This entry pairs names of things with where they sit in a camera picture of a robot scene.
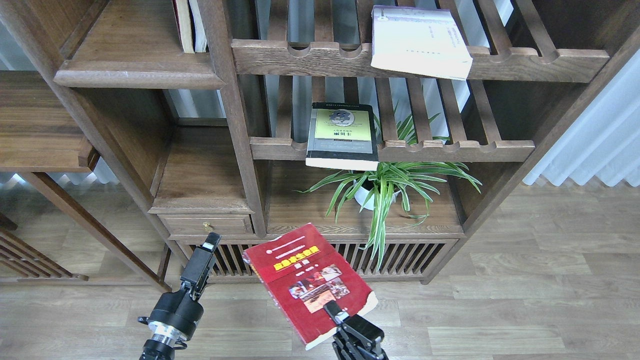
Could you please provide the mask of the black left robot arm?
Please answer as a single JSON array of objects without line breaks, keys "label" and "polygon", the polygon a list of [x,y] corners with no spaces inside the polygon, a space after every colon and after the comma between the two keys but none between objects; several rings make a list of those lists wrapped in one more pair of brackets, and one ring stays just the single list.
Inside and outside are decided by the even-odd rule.
[{"label": "black left robot arm", "polygon": [[153,331],[144,344],[142,360],[173,360],[176,350],[186,349],[185,342],[192,339],[204,312],[199,299],[215,264],[214,251],[220,240],[221,235],[209,233],[190,256],[180,277],[180,289],[163,293],[149,317],[138,317],[138,322]]}]

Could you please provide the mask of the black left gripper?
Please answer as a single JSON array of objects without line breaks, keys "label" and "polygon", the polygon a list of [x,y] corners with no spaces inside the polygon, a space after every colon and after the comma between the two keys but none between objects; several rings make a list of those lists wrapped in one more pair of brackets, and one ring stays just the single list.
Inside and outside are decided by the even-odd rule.
[{"label": "black left gripper", "polygon": [[192,339],[204,313],[198,300],[215,264],[214,252],[221,238],[218,233],[208,233],[205,242],[195,248],[182,272],[182,287],[176,292],[163,293],[150,316],[138,317],[139,323],[153,331],[151,339],[165,346]]}]

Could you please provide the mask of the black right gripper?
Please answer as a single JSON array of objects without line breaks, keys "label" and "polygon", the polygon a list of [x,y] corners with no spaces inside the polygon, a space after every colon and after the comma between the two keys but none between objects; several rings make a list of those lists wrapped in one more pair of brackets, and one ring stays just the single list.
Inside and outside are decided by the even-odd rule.
[{"label": "black right gripper", "polygon": [[350,316],[335,300],[323,305],[336,324],[333,349],[339,360],[388,360],[382,349],[384,331],[362,316]]}]

